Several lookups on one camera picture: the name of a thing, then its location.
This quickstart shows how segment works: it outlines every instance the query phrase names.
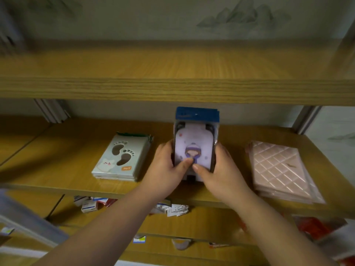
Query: blue packaging header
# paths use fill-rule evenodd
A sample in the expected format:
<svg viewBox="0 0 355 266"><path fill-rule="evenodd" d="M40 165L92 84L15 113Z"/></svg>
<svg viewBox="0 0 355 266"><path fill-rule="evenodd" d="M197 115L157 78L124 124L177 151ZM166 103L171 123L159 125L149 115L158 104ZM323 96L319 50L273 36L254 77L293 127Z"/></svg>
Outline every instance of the blue packaging header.
<svg viewBox="0 0 355 266"><path fill-rule="evenodd" d="M211 108L179 106L176 108L175 119L219 123L219 111Z"/></svg>

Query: cartoon character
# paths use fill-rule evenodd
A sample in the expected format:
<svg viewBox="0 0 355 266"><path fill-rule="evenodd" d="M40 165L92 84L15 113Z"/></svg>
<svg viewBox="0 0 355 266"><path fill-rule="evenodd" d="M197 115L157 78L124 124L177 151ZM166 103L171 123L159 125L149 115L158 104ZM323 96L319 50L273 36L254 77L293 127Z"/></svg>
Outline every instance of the cartoon character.
<svg viewBox="0 0 355 266"><path fill-rule="evenodd" d="M103 159L97 168L105 173L108 173L115 166L115 160Z"/></svg>
<svg viewBox="0 0 355 266"><path fill-rule="evenodd" d="M192 143L186 147L185 155L188 158L193 158L193 163L197 163L197 159L201 156L201 148Z"/></svg>

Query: blue and white package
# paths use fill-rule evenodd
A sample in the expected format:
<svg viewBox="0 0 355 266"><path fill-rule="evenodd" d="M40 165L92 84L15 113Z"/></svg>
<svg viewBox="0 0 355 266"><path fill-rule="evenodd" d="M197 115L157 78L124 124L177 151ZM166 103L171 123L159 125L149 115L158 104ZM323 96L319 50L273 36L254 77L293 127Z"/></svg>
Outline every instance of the blue and white package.
<svg viewBox="0 0 355 266"><path fill-rule="evenodd" d="M213 171L218 128L217 109L178 107L174 124L174 165L186 158L193 158L193 163ZM202 182L202 178L192 168L188 169L183 179Z"/></svg>

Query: cartoon girl illustration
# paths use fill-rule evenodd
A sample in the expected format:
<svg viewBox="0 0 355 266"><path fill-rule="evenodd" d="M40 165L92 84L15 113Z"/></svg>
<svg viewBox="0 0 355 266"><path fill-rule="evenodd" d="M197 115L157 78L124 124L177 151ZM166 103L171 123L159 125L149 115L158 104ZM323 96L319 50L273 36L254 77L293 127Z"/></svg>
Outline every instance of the cartoon girl illustration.
<svg viewBox="0 0 355 266"><path fill-rule="evenodd" d="M188 158L193 158L193 163L197 163L197 159L201 156L201 148L192 143L186 147L185 155Z"/></svg>

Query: footprint cutout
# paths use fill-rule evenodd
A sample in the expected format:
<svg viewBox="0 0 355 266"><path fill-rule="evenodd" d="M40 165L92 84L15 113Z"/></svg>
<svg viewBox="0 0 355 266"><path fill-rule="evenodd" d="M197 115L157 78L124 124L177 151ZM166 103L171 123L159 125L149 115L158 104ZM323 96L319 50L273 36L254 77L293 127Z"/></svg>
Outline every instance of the footprint cutout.
<svg viewBox="0 0 355 266"><path fill-rule="evenodd" d="M124 148L126 144L127 142L125 141L119 141L117 143L114 143L112 148L112 154L117 156L121 152L121 149Z"/></svg>
<svg viewBox="0 0 355 266"><path fill-rule="evenodd" d="M125 153L122 154L121 159L117 162L118 166L126 164L131 159L131 157L134 156L134 152L132 150L124 149L123 152Z"/></svg>

